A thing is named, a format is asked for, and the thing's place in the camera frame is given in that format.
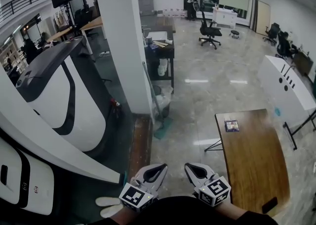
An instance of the railing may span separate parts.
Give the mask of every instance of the railing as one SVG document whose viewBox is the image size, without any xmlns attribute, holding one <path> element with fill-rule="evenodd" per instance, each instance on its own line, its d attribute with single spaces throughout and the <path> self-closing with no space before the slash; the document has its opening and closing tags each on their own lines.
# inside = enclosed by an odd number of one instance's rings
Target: railing
<svg viewBox="0 0 316 225">
<path fill-rule="evenodd" d="M 0 23 L 14 13 L 39 0 L 12 0 L 0 7 Z"/>
</svg>

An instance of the black workbench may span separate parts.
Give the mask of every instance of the black workbench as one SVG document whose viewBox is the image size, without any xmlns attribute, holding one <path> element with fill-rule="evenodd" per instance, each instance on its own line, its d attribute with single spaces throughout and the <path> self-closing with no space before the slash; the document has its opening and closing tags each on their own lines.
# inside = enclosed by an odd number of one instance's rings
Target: black workbench
<svg viewBox="0 0 316 225">
<path fill-rule="evenodd" d="M 150 30 L 145 30 L 145 36 L 149 32 L 157 31 L 167 31 L 167 36 L 169 40 L 173 41 L 173 29 L 172 26 L 147 26 Z M 171 81 L 171 86 L 174 89 L 174 72 L 173 72 L 173 59 L 174 59 L 174 44 L 167 45 L 166 47 L 158 47 L 151 49 L 150 46 L 145 48 L 145 56 L 147 62 L 147 69 L 152 81 Z M 168 59 L 170 64 L 168 64 L 168 69 L 164 76 L 158 75 L 158 67 L 160 65 L 160 59 Z"/>
</svg>

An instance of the mop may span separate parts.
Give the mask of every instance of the mop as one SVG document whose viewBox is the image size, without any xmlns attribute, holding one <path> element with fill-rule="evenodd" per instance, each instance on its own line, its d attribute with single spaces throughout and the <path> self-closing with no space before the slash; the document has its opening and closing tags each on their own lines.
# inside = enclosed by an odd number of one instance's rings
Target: mop
<svg viewBox="0 0 316 225">
<path fill-rule="evenodd" d="M 144 67 L 144 70 L 145 70 L 145 73 L 146 73 L 146 76 L 147 76 L 147 80 L 148 80 L 148 83 L 149 83 L 149 86 L 150 86 L 150 91 L 151 91 L 152 97 L 154 98 L 154 101 L 155 101 L 155 104 L 156 104 L 156 107 L 157 107 L 157 111 L 158 111 L 158 114 L 159 114 L 159 118 L 160 118 L 160 121 L 161 121 L 161 126 L 160 126 L 159 129 L 157 129 L 154 132 L 154 137 L 156 137 L 157 139 L 161 140 L 165 136 L 168 128 L 171 126 L 172 119 L 169 118 L 169 117 L 163 118 L 161 110 L 160 110 L 159 105 L 158 105 L 158 101 L 157 101 L 155 92 L 154 92 L 153 84 L 152 84 L 152 82 L 151 82 L 151 80 L 149 78 L 149 74 L 148 74 L 148 71 L 147 71 L 146 63 L 144 61 L 143 61 L 143 67 Z"/>
</svg>

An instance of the black handle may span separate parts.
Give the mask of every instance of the black handle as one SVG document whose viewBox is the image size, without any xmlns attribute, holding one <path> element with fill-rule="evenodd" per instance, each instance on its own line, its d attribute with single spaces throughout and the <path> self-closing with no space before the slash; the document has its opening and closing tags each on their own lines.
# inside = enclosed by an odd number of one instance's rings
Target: black handle
<svg viewBox="0 0 316 225">
<path fill-rule="evenodd" d="M 8 175 L 8 166 L 7 165 L 2 165 L 1 166 L 0 180 L 1 180 L 1 183 L 3 183 L 4 185 L 6 185 L 7 175 Z"/>
</svg>

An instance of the black sleeve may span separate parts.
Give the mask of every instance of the black sleeve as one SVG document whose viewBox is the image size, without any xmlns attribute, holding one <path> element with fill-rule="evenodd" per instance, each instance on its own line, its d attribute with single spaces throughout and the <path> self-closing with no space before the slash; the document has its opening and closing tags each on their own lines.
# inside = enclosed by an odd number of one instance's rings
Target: black sleeve
<svg viewBox="0 0 316 225">
<path fill-rule="evenodd" d="M 115 221 L 113 221 L 111 218 L 106 218 L 104 220 L 100 220 L 96 223 L 91 223 L 89 225 L 119 225 Z"/>
<path fill-rule="evenodd" d="M 238 218 L 237 224 L 277 225 L 277 222 L 268 215 L 261 215 L 247 211 Z"/>
</svg>

